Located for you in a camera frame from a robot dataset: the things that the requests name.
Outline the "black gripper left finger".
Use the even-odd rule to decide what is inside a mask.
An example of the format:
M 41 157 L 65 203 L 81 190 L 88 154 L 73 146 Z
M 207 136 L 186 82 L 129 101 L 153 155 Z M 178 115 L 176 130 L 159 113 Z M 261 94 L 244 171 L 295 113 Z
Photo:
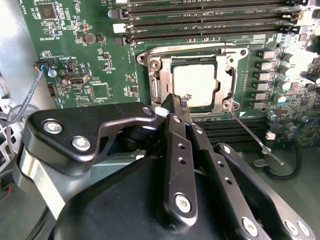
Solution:
M 141 102 L 37 111 L 23 132 L 23 173 L 56 221 L 78 193 L 121 169 L 158 157 L 164 164 L 163 226 L 187 230 L 198 219 L 192 143 L 180 99 L 156 114 Z

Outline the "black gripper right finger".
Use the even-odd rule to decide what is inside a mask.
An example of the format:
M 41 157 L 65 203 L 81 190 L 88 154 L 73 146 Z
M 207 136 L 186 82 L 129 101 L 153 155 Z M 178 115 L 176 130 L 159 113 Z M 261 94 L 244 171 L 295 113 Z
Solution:
M 180 98 L 192 144 L 229 240 L 314 240 L 308 224 L 229 145 L 212 146 L 205 131 L 191 122 L 190 96 Z

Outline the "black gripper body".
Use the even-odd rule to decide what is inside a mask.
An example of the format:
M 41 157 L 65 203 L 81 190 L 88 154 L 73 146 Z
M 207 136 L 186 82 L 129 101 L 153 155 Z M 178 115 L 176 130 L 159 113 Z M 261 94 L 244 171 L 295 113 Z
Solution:
M 55 240 L 239 240 L 239 228 L 221 192 L 195 173 L 198 218 L 175 231 L 158 220 L 164 163 L 148 157 L 96 182 L 65 205 L 53 229 Z

